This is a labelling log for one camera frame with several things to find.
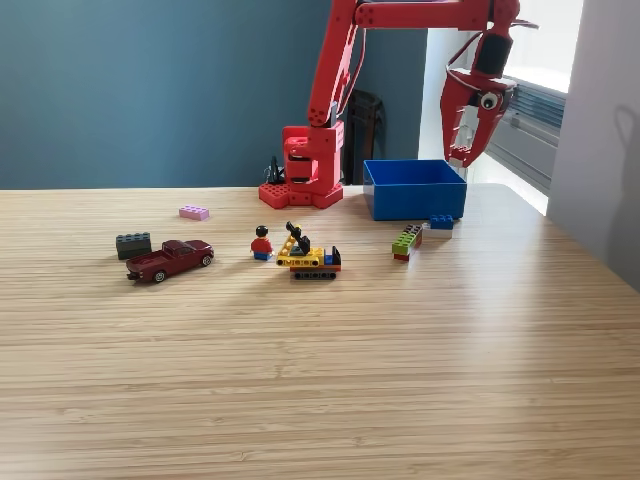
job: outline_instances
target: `toy pickup truck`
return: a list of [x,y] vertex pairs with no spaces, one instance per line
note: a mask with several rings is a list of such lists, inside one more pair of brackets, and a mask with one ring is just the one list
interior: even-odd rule
[[127,260],[127,278],[160,283],[198,265],[208,267],[212,260],[213,248],[202,240],[168,240],[162,244],[162,250]]

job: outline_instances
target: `toy truck wheel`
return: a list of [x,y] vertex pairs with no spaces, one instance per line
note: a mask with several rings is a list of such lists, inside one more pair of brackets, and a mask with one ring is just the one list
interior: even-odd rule
[[166,278],[167,272],[165,272],[164,270],[160,270],[159,272],[153,274],[153,281],[156,283],[164,282]]

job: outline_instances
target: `blue box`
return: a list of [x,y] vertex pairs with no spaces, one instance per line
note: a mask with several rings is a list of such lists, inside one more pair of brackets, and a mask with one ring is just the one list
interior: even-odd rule
[[365,160],[364,194],[374,220],[458,219],[467,182],[444,160]]

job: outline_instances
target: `white lego brick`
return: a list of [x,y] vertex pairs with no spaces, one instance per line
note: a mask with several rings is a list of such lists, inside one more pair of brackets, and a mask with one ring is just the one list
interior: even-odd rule
[[462,168],[462,163],[462,160],[458,160],[457,158],[449,159],[449,165],[451,165],[453,168]]
[[422,235],[427,238],[453,238],[453,230],[431,229],[428,225],[422,229]]

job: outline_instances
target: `green lego brick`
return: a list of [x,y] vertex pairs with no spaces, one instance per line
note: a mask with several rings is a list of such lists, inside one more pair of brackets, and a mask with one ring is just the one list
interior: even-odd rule
[[395,255],[409,255],[409,251],[416,244],[416,240],[415,234],[402,232],[391,245],[391,252]]
[[118,260],[129,260],[130,258],[139,257],[140,255],[146,255],[147,253],[151,253],[151,247],[118,252]]

